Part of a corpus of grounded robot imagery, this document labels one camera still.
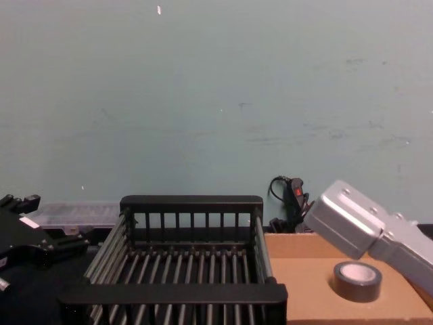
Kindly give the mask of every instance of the duct tape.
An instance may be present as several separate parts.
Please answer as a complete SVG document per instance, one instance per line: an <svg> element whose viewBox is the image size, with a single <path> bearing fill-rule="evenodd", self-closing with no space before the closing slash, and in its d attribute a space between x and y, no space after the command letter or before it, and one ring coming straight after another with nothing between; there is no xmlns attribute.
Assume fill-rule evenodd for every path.
<svg viewBox="0 0 433 325"><path fill-rule="evenodd" d="M382 274L361 262L342 262L334 267L333 290L342 298L357 303L375 301L380 294Z"/></svg>

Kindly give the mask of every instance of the light blue wall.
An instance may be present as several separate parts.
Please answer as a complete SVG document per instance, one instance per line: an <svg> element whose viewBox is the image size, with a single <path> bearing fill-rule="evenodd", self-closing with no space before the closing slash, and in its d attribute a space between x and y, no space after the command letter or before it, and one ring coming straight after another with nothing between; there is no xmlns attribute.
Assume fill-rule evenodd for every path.
<svg viewBox="0 0 433 325"><path fill-rule="evenodd" d="M432 17L431 0L0 0L0 193L266 198L281 173L431 223Z"/></svg>

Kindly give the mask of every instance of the cardboard surface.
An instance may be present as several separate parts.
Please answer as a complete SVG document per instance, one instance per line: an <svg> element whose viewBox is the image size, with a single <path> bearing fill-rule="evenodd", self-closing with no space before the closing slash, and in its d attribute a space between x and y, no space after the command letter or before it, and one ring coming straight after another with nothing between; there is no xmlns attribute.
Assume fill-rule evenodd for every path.
<svg viewBox="0 0 433 325"><path fill-rule="evenodd" d="M368 256L362 261L382 273L380 297L353 303L329 285L335 264L350 261L314 234L267 234L273 274L289 292L288 324L433 324L433 312L391 267Z"/></svg>

